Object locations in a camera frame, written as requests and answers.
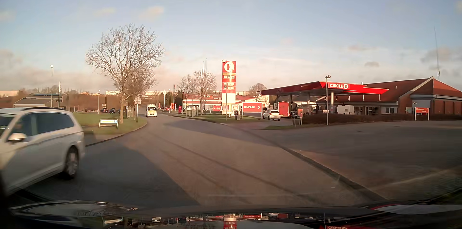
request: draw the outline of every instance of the car side mirror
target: car side mirror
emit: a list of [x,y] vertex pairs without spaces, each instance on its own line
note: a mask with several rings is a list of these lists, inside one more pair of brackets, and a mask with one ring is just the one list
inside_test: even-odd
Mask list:
[[17,133],[11,134],[8,137],[8,142],[9,143],[19,143],[19,142],[23,141],[25,138],[27,138],[26,134],[17,132]]

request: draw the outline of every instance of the white van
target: white van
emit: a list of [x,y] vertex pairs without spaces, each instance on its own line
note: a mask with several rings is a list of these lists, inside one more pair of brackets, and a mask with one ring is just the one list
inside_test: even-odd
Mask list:
[[156,105],[147,105],[147,107],[146,107],[146,117],[157,117],[157,107],[156,107]]
[[337,113],[338,114],[354,114],[354,106],[353,105],[339,105],[337,106]]

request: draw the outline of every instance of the gas station canopy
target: gas station canopy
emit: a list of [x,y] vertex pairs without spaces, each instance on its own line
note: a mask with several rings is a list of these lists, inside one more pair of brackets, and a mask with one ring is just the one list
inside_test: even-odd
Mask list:
[[360,84],[348,84],[348,83],[333,83],[325,81],[316,81],[300,85],[290,85],[279,88],[272,88],[267,90],[260,91],[262,95],[310,95],[310,96],[320,96],[326,95],[326,85],[327,93],[331,92],[334,95],[361,95],[361,94],[383,94],[388,91],[385,88],[372,88],[367,87],[367,85]]

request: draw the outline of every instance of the road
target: road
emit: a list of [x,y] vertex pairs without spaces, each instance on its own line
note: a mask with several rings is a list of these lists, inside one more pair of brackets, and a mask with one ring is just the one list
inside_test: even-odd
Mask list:
[[144,128],[86,148],[78,176],[26,190],[148,208],[352,205],[369,202],[316,167],[230,126],[159,114]]
[[164,114],[147,122],[87,147],[77,178],[52,177],[26,190],[49,199],[162,208],[353,205],[462,188],[461,122],[278,131]]

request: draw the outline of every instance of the arrow sign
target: arrow sign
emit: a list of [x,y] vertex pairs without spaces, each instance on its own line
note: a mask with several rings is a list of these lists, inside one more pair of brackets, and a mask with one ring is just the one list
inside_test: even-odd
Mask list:
[[263,108],[262,103],[242,103],[242,112],[261,113]]

